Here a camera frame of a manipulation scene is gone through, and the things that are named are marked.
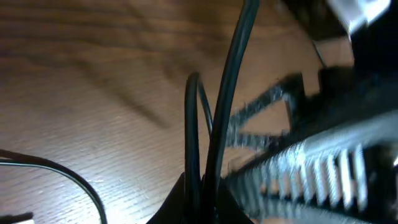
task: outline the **wood grain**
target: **wood grain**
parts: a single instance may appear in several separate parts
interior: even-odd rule
[[[145,223],[183,171],[183,93],[199,71],[214,109],[242,1],[0,0],[0,147],[59,162],[99,192],[110,223]],[[349,63],[346,44],[328,63]],[[242,64],[238,108],[289,72],[316,91],[307,36],[264,2]],[[281,109],[253,127],[286,129]],[[208,146],[200,117],[201,170]],[[227,150],[231,159],[245,150]],[[0,215],[97,223],[90,199],[63,177],[0,167]]]

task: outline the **black cable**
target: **black cable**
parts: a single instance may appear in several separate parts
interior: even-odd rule
[[[325,60],[323,59],[321,52],[319,51],[319,48],[318,48],[318,46],[317,46],[317,43],[316,43],[314,40],[311,40],[311,43],[312,43],[312,47],[314,48],[315,52],[317,53],[318,59],[319,59],[319,61],[321,62],[322,67],[323,67],[323,68],[327,68],[328,66],[326,65],[326,62],[325,62]]]
[[[188,222],[198,220],[200,214],[200,165],[198,138],[197,86],[199,74],[193,73],[185,88],[185,192],[184,209]]]
[[[213,118],[211,117],[210,105],[207,100],[207,96],[206,96],[205,89],[203,87],[203,83],[201,82],[200,78],[198,79],[198,92],[199,92],[201,105],[203,107],[203,112],[205,113],[207,130],[209,132],[209,137],[210,137],[211,130],[213,129]]]
[[[93,203],[95,204],[95,207],[98,210],[101,223],[102,224],[108,223],[106,219],[105,208],[100,199],[100,196],[97,194],[95,189],[76,172],[64,167],[63,165],[57,164],[56,162],[52,162],[48,159],[43,159],[35,156],[28,156],[16,152],[6,151],[3,149],[0,149],[0,157],[9,158],[9,159],[0,159],[0,166],[42,168],[54,171],[72,180],[74,183],[79,185],[79,187],[81,187],[86,192],[86,194],[88,194],[88,196],[92,199]]]
[[[224,66],[203,181],[202,214],[205,216],[203,218],[206,223],[211,223],[214,219],[214,207],[218,184],[220,182],[226,131],[231,113],[233,95],[258,7],[259,0],[245,0]]]

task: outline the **wooden surface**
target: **wooden surface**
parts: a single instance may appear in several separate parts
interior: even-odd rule
[[[238,0],[0,0],[0,148],[45,157],[98,191],[110,223],[145,223],[183,171],[183,93],[199,71],[214,109]],[[346,42],[321,46],[350,63]],[[263,1],[239,75],[234,110],[290,72],[307,93],[320,66],[307,36]],[[208,136],[200,118],[201,170]],[[288,129],[283,106],[247,129]],[[248,152],[228,149],[229,161]],[[0,215],[37,223],[97,223],[91,200],[57,174],[0,167]]]

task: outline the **black mechanical device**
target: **black mechanical device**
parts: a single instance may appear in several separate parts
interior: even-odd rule
[[[304,93],[300,73],[289,75],[230,116],[240,64],[259,0],[245,0],[221,80],[214,120],[198,73],[185,92],[185,172],[159,211],[158,223],[398,223],[398,6],[396,1],[291,1],[288,8],[313,40],[348,35],[354,67],[319,70],[320,92]],[[197,93],[210,135],[199,169]],[[287,104],[290,132],[244,133],[248,119],[276,101]],[[225,147],[258,156],[220,177]],[[0,165],[50,169],[75,181],[107,223],[95,190],[78,174],[46,159],[0,150]]]

